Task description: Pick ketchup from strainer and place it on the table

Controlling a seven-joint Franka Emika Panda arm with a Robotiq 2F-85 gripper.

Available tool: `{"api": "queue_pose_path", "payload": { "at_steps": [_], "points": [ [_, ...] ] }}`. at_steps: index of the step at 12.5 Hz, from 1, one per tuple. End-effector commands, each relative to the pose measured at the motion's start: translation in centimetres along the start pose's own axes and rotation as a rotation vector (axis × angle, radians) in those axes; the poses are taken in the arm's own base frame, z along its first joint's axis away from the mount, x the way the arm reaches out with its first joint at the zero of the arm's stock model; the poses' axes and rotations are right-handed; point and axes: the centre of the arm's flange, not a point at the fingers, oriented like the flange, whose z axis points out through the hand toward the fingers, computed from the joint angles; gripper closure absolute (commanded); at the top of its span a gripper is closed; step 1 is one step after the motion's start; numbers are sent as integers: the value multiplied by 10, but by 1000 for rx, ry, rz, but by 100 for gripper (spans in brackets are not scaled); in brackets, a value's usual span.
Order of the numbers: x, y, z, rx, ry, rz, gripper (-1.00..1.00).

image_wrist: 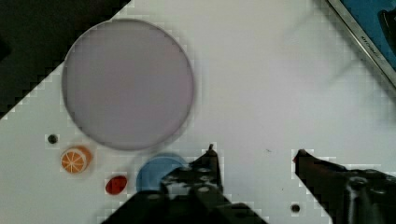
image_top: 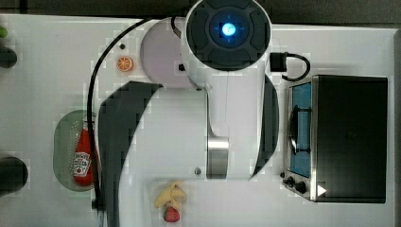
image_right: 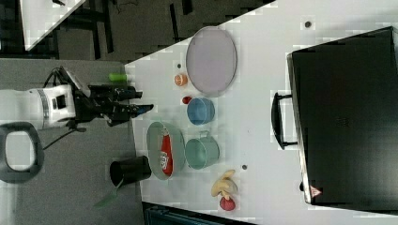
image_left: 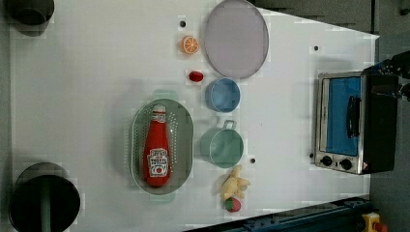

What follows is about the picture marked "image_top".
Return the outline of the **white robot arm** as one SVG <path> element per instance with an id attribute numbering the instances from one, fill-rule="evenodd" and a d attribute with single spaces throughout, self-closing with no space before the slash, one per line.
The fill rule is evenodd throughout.
<path id="1" fill-rule="evenodd" d="M 266 11 L 255 0 L 199 0 L 179 37 L 188 87 L 129 81 L 98 110 L 108 227 L 150 227 L 161 185 L 250 179 L 266 161 Z"/>

